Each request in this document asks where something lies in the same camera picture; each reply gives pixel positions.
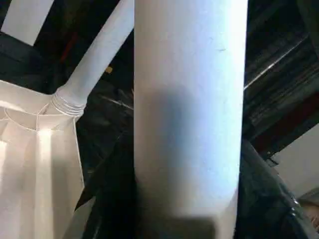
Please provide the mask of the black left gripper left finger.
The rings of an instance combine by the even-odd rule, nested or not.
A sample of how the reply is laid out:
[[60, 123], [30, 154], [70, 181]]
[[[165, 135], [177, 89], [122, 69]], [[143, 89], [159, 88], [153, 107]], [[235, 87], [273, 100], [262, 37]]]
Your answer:
[[139, 199], [134, 137], [123, 135], [88, 179], [63, 238], [141, 238]]

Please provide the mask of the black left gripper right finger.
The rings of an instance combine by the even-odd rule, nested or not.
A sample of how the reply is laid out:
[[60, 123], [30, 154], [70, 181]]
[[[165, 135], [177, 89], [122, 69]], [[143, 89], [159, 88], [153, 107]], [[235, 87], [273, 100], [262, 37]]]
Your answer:
[[315, 239], [317, 232], [278, 173], [242, 140], [236, 239]]

